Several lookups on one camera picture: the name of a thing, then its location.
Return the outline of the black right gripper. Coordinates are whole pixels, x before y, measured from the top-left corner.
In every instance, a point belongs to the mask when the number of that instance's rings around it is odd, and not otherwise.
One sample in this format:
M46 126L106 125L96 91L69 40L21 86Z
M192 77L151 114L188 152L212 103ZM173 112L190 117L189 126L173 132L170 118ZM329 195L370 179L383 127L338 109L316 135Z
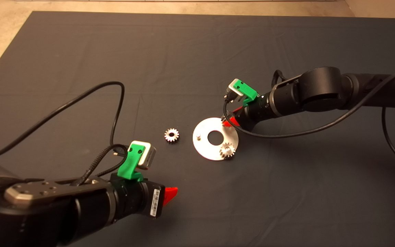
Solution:
M262 121L274 118L274 112L270 106L269 93L258 97L247 106L240 106L232 111L235 118L225 119L222 121L222 126L230 128L232 124L235 125L235 120L238 125L246 131L252 131L254 127Z

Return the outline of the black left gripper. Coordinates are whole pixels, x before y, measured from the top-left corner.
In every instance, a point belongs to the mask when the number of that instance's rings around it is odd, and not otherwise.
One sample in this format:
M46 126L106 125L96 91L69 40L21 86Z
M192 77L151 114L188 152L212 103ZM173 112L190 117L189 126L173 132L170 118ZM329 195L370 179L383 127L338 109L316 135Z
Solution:
M166 206L178 193L177 187L165 187L147 179L128 180L113 173L110 183L114 188L116 211L114 220L132 214L141 214L152 219L159 218Z

